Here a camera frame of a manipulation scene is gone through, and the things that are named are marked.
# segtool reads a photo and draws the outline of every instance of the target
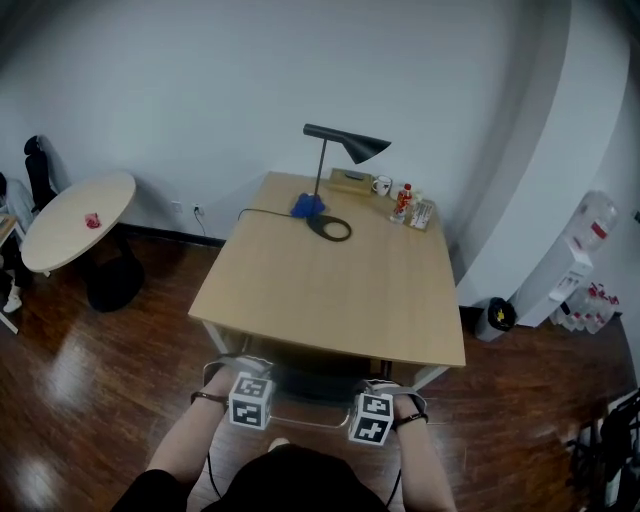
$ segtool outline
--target trash can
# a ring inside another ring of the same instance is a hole
[[[476,338],[481,341],[493,341],[511,329],[515,323],[516,312],[513,306],[504,299],[494,297],[476,323]]]

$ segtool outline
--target white round table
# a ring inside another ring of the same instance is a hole
[[[72,185],[56,196],[33,221],[22,244],[22,260],[33,272],[76,262],[89,303],[98,311],[128,304],[144,281],[144,270],[127,241],[114,232],[122,256],[97,267],[86,252],[116,225],[136,191],[130,174],[113,172]],[[87,227],[84,216],[97,213],[101,226]]]

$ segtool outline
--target black wire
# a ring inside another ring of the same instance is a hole
[[[200,219],[198,218],[198,214],[196,213],[197,208],[193,209],[193,216],[196,218],[196,220],[198,221],[198,224],[200,224],[200,227],[202,228],[202,236],[207,236],[207,233],[204,230],[204,226],[202,225],[202,222],[200,222]]]
[[[238,220],[240,220],[240,215],[242,215],[244,212],[262,212],[262,213],[271,213],[273,215],[280,215],[280,217],[291,217],[291,215],[289,215],[288,213],[272,212],[270,210],[261,210],[260,208],[245,208],[244,210],[241,210],[240,213],[238,214]]]
[[[391,496],[389,496],[389,501],[387,501],[387,504],[385,505],[385,508],[389,508],[389,505],[391,505],[391,502],[393,501],[393,497],[396,495],[396,491],[398,490],[398,484],[400,483],[400,474],[402,473],[401,470],[398,470],[398,476],[396,477],[396,483],[393,485],[393,491],[391,491]]]
[[[211,480],[211,486],[213,487],[213,490],[216,491],[218,498],[222,499],[222,496],[220,496],[220,491],[218,491],[216,484],[213,482],[213,473],[211,472],[211,454],[208,451],[207,451],[207,464],[209,465],[209,480]]]

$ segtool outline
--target shoe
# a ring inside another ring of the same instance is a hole
[[[288,439],[285,439],[284,437],[278,437],[274,439],[273,442],[269,445],[269,449],[267,450],[267,452],[275,450],[278,446],[284,446],[286,444],[290,444]]]
[[[9,294],[9,299],[7,303],[2,308],[2,311],[5,313],[13,313],[22,307],[22,299],[14,294]]]

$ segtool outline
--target black bracelet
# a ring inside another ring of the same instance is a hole
[[[225,412],[229,408],[229,400],[226,396],[210,395],[209,393],[203,393],[202,391],[191,393],[191,403],[195,402],[196,398],[206,398],[212,402],[218,402],[219,404],[222,404]]]
[[[429,423],[429,416],[427,416],[426,413],[417,412],[415,414],[412,414],[411,416],[402,418],[401,420],[393,420],[393,425],[391,426],[391,428],[393,430],[398,430],[398,427],[401,427],[402,425],[406,425],[407,423],[411,423],[414,420],[419,420],[420,418],[424,418],[424,421]]]

